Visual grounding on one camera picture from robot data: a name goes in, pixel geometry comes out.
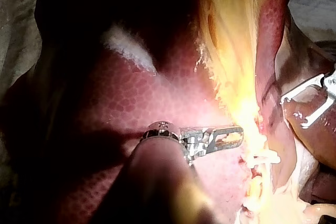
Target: organ lobe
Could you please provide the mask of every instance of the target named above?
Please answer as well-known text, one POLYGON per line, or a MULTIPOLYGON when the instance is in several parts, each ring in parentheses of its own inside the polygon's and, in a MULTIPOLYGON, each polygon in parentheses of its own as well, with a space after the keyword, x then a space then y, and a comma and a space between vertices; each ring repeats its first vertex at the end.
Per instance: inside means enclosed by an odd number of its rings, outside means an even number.
POLYGON ((303 129, 300 123, 326 101, 322 91, 314 95, 310 102, 292 100, 284 104, 285 117, 311 154, 321 163, 336 169, 336 105, 330 107, 309 128, 303 129))

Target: surgical clip applier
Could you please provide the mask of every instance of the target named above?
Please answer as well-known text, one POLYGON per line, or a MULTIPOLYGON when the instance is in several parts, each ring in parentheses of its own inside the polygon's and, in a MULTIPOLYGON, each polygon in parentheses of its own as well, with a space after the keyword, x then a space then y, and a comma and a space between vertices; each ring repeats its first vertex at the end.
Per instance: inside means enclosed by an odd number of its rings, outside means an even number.
POLYGON ((244 139, 240 126, 180 128, 181 142, 192 160, 220 150, 239 147, 244 139))

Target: yellow fat tissue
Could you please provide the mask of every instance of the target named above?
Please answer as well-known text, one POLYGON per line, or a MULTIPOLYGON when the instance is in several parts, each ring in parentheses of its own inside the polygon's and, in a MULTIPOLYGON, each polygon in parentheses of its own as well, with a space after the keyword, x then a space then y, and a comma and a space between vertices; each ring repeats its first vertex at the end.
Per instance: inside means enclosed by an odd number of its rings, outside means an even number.
POLYGON ((289 179, 285 188, 273 192, 271 164, 279 163, 259 133, 255 119, 259 107, 255 91, 258 17, 263 0, 199 0, 198 18, 207 52, 202 55, 221 107, 244 129, 248 167, 256 168, 235 223, 318 223, 307 216, 305 202, 298 198, 297 185, 289 179))

